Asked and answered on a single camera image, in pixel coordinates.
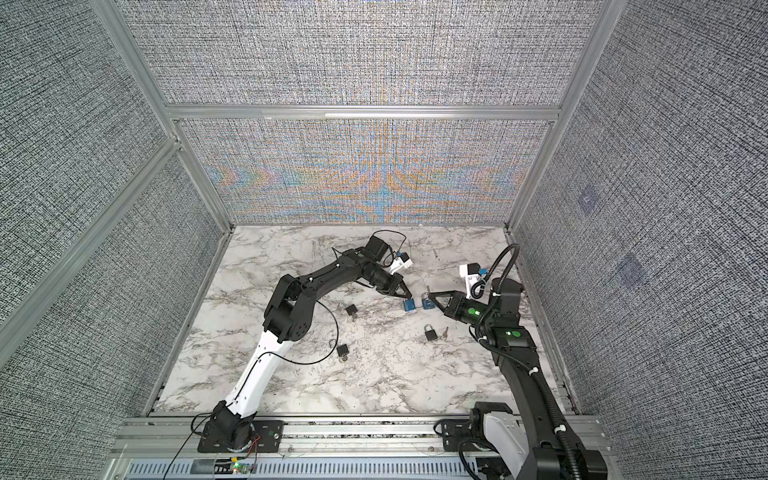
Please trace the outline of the blue padlock with key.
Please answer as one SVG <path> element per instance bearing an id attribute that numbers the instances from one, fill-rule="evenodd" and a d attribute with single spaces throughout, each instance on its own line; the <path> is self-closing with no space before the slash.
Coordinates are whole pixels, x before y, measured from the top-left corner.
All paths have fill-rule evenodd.
<path id="1" fill-rule="evenodd" d="M 430 294 L 428 292 L 424 292 L 421 295 L 421 307 L 423 310 L 431 310 L 436 308 L 436 305 L 432 301 Z"/>

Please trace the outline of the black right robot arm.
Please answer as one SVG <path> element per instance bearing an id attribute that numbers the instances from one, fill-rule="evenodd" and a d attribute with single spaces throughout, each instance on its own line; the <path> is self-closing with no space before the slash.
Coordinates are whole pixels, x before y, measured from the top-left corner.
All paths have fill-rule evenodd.
<path id="1" fill-rule="evenodd" d="M 487 304 L 457 290 L 428 295 L 446 317 L 467 324 L 492 354 L 519 410 L 514 415 L 499 402 L 478 402 L 468 426 L 441 423 L 443 440 L 473 479 L 606 479 L 606 461 L 567 421 L 542 372 L 536 344 L 520 323 L 523 291 L 521 283 L 497 278 Z"/>

